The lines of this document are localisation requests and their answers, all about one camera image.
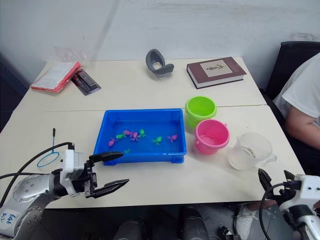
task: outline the green bucket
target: green bucket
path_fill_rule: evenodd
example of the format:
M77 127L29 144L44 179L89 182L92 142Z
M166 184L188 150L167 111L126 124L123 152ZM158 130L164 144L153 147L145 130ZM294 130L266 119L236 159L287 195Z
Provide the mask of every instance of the green bucket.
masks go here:
M205 96L190 98L185 104L186 123L195 128L205 119L212 119L217 114L217 106L214 101Z

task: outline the brown book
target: brown book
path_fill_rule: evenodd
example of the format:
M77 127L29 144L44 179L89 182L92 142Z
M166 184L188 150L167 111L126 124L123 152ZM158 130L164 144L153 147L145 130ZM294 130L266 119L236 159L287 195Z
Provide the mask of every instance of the brown book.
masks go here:
M197 89L240 81L246 75L233 57L189 63L186 70Z

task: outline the blue tray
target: blue tray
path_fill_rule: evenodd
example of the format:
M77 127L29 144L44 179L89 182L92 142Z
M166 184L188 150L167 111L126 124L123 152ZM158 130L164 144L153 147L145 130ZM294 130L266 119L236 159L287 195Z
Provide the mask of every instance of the blue tray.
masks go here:
M130 136L119 139L113 146L108 146L111 138L116 138L124 130L138 132L144 129L146 136L140 141L130 140ZM167 136L178 135L171 143ZM162 137L159 145L152 140ZM107 110L104 113L99 135L93 154L117 151L125 153L122 157L105 162L104 165L139 162L183 163L187 153L184 118L182 110L141 109L141 110Z

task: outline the clear plastic pitcher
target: clear plastic pitcher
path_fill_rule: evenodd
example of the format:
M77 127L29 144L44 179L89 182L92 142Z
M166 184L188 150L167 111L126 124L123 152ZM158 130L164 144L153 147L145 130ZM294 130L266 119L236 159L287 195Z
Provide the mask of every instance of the clear plastic pitcher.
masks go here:
M237 137L236 144L228 152L228 161L238 170L248 170L261 163L275 162L271 143L256 132L247 132Z

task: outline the black chair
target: black chair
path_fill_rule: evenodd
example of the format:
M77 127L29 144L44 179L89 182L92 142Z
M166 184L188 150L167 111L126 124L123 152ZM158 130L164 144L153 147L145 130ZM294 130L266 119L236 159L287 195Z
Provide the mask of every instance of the black chair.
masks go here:
M260 90L281 126L285 125L286 120L273 103L273 99L281 92L294 71L318 53L320 53L320 42L285 41L281 43L269 83L265 90Z

